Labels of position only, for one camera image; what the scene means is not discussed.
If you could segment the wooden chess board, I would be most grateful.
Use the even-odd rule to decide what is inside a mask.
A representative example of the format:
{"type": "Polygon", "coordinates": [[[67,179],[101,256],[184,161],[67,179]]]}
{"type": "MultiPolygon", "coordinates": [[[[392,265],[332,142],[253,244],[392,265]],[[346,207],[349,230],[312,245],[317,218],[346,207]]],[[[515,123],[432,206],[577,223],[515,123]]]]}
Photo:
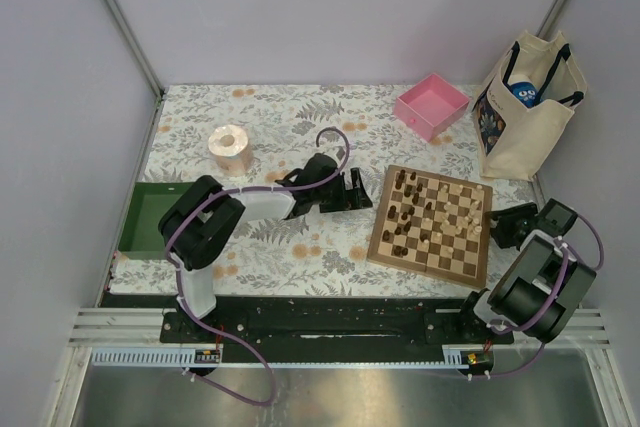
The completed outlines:
{"type": "Polygon", "coordinates": [[[487,282],[493,189],[392,165],[367,259],[474,289],[487,282]]]}

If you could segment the peach toilet paper roll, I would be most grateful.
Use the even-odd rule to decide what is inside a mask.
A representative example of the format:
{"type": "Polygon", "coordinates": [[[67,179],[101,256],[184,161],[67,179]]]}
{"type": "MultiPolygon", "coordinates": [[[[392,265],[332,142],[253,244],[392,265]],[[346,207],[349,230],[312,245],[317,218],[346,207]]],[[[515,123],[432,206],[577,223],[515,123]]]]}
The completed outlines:
{"type": "Polygon", "coordinates": [[[237,125],[217,127],[209,136],[208,148],[218,167],[229,176],[243,176],[253,162],[248,133],[237,125]]]}

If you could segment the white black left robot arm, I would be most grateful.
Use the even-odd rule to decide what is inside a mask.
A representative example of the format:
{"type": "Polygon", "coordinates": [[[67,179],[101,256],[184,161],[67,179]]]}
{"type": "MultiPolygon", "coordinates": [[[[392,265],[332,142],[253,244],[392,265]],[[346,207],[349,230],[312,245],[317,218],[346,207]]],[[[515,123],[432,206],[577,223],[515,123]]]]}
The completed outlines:
{"type": "Polygon", "coordinates": [[[258,220],[290,220],[316,206],[322,213],[367,209],[373,203],[360,170],[350,170],[345,183],[342,164],[316,153],[304,167],[289,172],[273,186],[225,190],[210,175],[198,178],[161,217],[158,231],[167,259],[176,264],[178,304],[186,313],[182,330],[196,342],[216,333],[213,284],[205,276],[236,227],[258,220]]]}

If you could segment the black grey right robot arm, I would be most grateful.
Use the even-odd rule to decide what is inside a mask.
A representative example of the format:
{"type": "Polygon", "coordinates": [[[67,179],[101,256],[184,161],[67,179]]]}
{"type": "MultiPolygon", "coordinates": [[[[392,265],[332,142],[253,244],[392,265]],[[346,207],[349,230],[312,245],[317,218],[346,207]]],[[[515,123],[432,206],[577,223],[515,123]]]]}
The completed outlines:
{"type": "Polygon", "coordinates": [[[487,219],[498,247],[514,247],[518,256],[492,290],[467,297],[455,318],[456,333],[475,343],[522,332],[548,344],[566,327],[604,265],[601,237],[585,216],[556,199],[543,208],[526,203],[491,211],[487,219]],[[566,240],[577,221],[596,240],[594,266],[566,240]]]}

